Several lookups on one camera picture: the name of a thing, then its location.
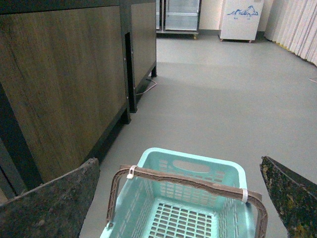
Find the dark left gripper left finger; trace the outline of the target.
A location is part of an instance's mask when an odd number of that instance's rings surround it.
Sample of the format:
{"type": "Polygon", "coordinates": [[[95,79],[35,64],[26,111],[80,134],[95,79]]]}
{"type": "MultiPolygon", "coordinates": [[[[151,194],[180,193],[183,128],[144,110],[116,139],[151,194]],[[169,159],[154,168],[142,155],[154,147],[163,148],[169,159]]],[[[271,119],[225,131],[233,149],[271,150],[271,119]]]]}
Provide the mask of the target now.
{"type": "Polygon", "coordinates": [[[100,176],[97,158],[0,206],[2,238],[77,238],[100,176]]]}

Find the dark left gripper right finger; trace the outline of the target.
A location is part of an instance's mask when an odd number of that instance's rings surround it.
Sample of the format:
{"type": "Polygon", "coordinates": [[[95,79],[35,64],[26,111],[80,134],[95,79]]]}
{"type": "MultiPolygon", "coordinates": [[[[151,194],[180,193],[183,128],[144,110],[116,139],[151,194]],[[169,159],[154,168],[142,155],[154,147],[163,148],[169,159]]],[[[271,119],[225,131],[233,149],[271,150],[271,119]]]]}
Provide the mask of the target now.
{"type": "Polygon", "coordinates": [[[317,236],[317,185],[269,156],[260,171],[289,238],[317,236]]]}

